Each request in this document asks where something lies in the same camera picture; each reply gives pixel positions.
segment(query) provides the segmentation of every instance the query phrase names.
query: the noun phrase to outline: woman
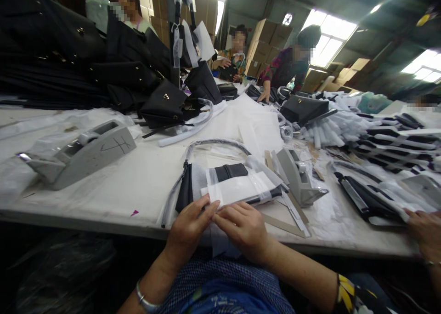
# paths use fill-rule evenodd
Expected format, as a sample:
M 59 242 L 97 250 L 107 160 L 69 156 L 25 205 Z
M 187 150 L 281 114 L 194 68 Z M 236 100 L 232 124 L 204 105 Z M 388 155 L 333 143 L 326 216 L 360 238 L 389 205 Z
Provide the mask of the woman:
M 310 63 L 311 51 L 318 44 L 321 35 L 320 27 L 311 25 L 300 31 L 294 47 L 280 51 L 271 65 L 257 79 L 257 85 L 264 88 L 258 101 L 269 102 L 271 87 L 286 86 L 294 77 L 294 89 L 299 91 L 302 88 Z
M 218 60 L 211 62 L 211 70 L 219 70 L 219 67 L 225 69 L 230 67 L 232 64 L 236 66 L 238 74 L 234 75 L 233 82 L 242 83 L 243 77 L 245 76 L 245 67 L 247 64 L 247 58 L 244 54 L 245 43 L 247 41 L 247 30 L 244 24 L 240 24 L 234 30 L 232 34 L 232 47 L 229 50 L 219 51 Z
M 219 201 L 210 204 L 206 195 L 182 210 L 165 249 L 119 313 L 294 313 L 280 291 L 280 278 L 321 313 L 371 313 L 369 309 L 390 314 L 371 291 L 268 235 L 261 214 L 250 205 L 240 202 L 216 213 L 218 206 Z M 409 227 L 423 256 L 434 263 L 430 269 L 440 294 L 441 218 L 421 212 L 409 215 Z M 245 259 L 193 256 L 211 222 L 254 264 Z
M 124 13 L 127 17 L 127 21 L 124 21 L 127 26 L 143 33 L 145 33 L 147 29 L 150 28 L 154 31 L 154 33 L 156 33 L 149 21 L 146 21 L 144 18 L 142 18 L 141 4 L 139 0 L 118 0 L 118 3 L 124 10 Z

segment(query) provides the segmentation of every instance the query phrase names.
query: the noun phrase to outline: floral sleeve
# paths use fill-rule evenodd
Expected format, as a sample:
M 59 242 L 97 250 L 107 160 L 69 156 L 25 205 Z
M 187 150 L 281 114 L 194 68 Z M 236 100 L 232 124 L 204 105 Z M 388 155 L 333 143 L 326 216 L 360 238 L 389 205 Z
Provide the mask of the floral sleeve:
M 390 314 L 371 291 L 339 275 L 339 292 L 333 314 Z

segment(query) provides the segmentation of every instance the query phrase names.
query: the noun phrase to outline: hand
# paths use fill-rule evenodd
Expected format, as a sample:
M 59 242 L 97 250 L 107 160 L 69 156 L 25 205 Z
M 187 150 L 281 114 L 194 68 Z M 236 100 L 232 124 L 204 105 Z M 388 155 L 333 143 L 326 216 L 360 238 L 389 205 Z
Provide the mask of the hand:
M 231 66 L 231 61 L 228 59 L 221 59 L 221 60 L 217 60 L 217 67 L 221 67 L 223 69 L 228 68 Z
M 241 201 L 222 208 L 213 216 L 213 222 L 249 261 L 261 266 L 271 264 L 277 241 L 266 232 L 262 215 L 256 209 Z
M 441 261 L 441 217 L 423 211 L 406 210 L 410 234 L 417 240 L 421 254 L 428 260 Z
M 270 95 L 271 95 L 271 90 L 264 90 L 263 93 L 260 95 L 259 99 L 257 99 L 257 102 L 265 100 L 268 103 L 270 101 Z
M 190 260 L 202 232 L 210 224 L 219 204 L 220 201 L 217 200 L 210 205 L 210 197 L 206 194 L 180 212 L 171 227 L 164 249 L 167 261 L 172 267 L 180 270 Z

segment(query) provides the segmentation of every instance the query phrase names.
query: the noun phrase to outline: black strap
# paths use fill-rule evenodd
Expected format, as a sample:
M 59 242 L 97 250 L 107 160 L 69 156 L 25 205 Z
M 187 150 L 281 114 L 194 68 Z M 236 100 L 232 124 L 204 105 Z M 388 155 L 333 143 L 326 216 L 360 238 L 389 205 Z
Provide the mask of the black strap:
M 153 136 L 154 134 L 156 134 L 156 133 L 158 133 L 158 132 L 160 132 L 162 130 L 173 128 L 174 126 L 179 126 L 179 125 L 182 125 L 182 126 L 194 126 L 194 124 L 185 124 L 185 123 L 166 125 L 166 126 L 163 126 L 163 127 L 160 127 L 160 128 L 157 128 L 157 129 L 153 130 L 152 132 L 142 136 L 142 138 L 149 138 L 150 136 Z

